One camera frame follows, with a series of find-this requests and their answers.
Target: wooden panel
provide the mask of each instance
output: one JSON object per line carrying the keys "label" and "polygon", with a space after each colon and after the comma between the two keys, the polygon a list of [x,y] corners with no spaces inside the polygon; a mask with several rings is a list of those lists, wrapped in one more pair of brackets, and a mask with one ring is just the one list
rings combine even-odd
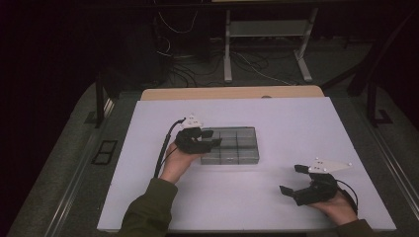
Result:
{"label": "wooden panel", "polygon": [[317,86],[273,86],[273,87],[212,87],[148,89],[142,93],[142,101],[159,100],[204,100],[262,98],[324,97]]}

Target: hand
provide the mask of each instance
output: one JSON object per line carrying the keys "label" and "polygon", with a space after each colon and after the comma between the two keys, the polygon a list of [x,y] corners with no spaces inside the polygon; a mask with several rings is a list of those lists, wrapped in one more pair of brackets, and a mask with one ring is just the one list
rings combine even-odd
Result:
{"label": "hand", "polygon": [[160,179],[176,184],[191,163],[204,154],[187,154],[178,149],[173,142],[166,150],[166,161]]}
{"label": "hand", "polygon": [[338,192],[334,198],[328,201],[313,203],[309,206],[321,210],[337,225],[343,225],[358,220],[358,216],[354,209],[341,192]]}

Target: transparent plastic tray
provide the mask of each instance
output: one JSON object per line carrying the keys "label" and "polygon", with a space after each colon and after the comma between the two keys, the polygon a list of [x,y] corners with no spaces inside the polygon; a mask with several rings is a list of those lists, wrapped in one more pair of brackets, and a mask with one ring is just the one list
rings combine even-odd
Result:
{"label": "transparent plastic tray", "polygon": [[203,165],[254,165],[259,162],[259,150],[255,127],[205,127],[203,130],[212,130],[212,140],[222,138],[219,147],[201,158]]}

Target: white tabletop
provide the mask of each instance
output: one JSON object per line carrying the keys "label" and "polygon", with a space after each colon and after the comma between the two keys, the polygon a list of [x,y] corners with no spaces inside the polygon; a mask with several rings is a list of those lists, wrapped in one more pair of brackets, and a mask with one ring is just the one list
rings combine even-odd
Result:
{"label": "white tabletop", "polygon": [[[302,232],[333,227],[322,213],[297,206],[279,188],[307,188],[309,177],[296,173],[293,165],[309,166],[316,157],[351,162],[353,168],[333,176],[357,192],[359,217],[375,230],[395,229],[329,98],[139,101],[98,229],[121,228],[127,207],[153,176],[168,129],[189,114],[205,127],[254,126],[260,161],[193,163],[177,184],[170,231]],[[172,140],[178,130],[173,130]]]}

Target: olive green sleeve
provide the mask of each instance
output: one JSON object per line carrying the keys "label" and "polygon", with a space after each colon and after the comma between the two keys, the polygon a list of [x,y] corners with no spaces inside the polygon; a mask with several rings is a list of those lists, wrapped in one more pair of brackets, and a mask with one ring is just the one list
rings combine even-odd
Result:
{"label": "olive green sleeve", "polygon": [[365,219],[356,220],[337,227],[340,237],[374,237],[377,236]]}
{"label": "olive green sleeve", "polygon": [[118,236],[165,236],[177,192],[175,185],[152,179],[145,194],[129,205]]}

